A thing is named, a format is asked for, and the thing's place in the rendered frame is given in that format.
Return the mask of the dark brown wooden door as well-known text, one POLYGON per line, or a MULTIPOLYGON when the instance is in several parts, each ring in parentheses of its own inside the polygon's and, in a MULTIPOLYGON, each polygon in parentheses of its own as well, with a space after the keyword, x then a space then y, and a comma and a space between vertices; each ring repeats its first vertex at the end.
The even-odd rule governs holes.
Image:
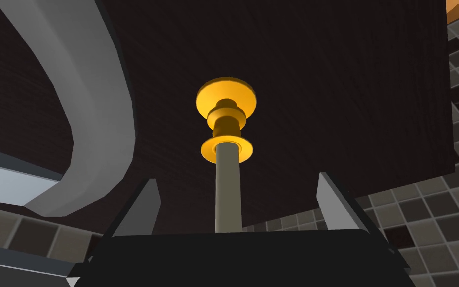
POLYGON ((101 0, 137 107, 133 163, 105 198, 54 223, 103 233, 146 178, 156 234, 214 230, 207 81, 249 83, 244 225, 315 209, 327 172, 352 196, 454 171, 445 0, 101 0))

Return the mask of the golden knob with grey bar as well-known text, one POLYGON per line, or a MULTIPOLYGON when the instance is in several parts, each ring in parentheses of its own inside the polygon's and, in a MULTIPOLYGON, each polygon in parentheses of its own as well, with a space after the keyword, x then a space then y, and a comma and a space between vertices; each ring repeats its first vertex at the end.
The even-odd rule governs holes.
POLYGON ((234 77, 212 79, 196 95, 196 108, 212 130, 201 155, 215 164, 216 233, 243 231, 240 164, 252 156, 253 146, 241 131, 256 106, 253 88, 234 77))

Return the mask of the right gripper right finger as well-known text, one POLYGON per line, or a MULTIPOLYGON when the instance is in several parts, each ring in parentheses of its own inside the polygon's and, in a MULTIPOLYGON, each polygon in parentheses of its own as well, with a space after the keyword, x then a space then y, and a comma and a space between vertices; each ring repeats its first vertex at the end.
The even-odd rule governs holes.
POLYGON ((359 203, 348 192, 340 190, 326 172, 319 173, 316 200, 328 229, 361 229, 381 235, 359 203))

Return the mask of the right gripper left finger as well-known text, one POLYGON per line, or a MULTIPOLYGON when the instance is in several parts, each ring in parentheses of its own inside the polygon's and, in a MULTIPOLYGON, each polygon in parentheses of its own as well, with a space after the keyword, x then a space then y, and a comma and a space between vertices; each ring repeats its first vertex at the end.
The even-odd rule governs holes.
POLYGON ((117 214, 103 237, 150 235, 160 205, 156 180, 144 180, 117 214))

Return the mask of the grey curved bar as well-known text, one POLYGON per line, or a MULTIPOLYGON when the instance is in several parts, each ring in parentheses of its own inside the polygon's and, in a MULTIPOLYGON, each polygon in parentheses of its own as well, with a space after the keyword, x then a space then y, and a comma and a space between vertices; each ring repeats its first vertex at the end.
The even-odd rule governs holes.
POLYGON ((136 141, 133 104, 115 44, 95 0, 0 0, 32 49, 71 126, 71 164, 27 203, 63 217, 106 196, 124 177, 136 141))

